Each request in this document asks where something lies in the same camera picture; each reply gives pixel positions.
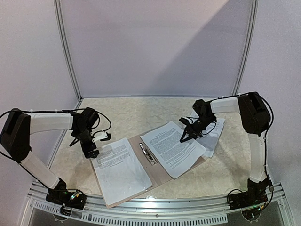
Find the beige marbled table surface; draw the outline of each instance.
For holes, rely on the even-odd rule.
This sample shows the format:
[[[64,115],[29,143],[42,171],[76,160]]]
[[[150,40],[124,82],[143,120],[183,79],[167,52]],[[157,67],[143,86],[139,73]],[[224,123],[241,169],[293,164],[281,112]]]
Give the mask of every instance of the beige marbled table surface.
[[[109,117],[112,139],[98,142],[97,147],[124,137],[131,138],[169,121],[189,116],[196,98],[87,98],[81,108],[92,107]],[[234,188],[247,189],[250,171],[250,147],[238,113],[217,114],[225,118],[225,125],[212,159],[145,194],[140,198],[194,198],[226,194]],[[102,117],[97,129],[105,129],[108,122]],[[85,159],[80,144],[69,147],[73,140],[68,131],[52,163],[51,170],[68,188],[79,188],[87,194],[101,194],[90,160]]]

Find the white paper sheet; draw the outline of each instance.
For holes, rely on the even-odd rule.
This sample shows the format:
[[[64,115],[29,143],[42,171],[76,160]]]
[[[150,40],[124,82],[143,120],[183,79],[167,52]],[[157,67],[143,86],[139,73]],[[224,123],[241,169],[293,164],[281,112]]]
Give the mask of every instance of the white paper sheet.
[[[182,134],[183,130],[171,121],[141,136],[166,172],[173,178],[189,170],[206,151],[193,139],[180,143]]]
[[[198,118],[198,114],[195,111],[192,111],[191,118]],[[195,122],[197,119],[188,119],[191,123]],[[217,118],[216,119],[216,126],[214,127],[214,123],[209,124],[206,127],[206,130],[203,131],[204,134],[210,132],[207,135],[204,135],[203,137],[198,137],[196,141],[198,141],[202,146],[206,148],[206,152],[203,154],[204,157],[212,158],[215,147],[217,145],[218,139],[220,138],[220,135],[222,133],[222,129],[224,128],[225,119]]]
[[[126,138],[105,145],[92,159],[107,205],[138,194],[152,183]]]

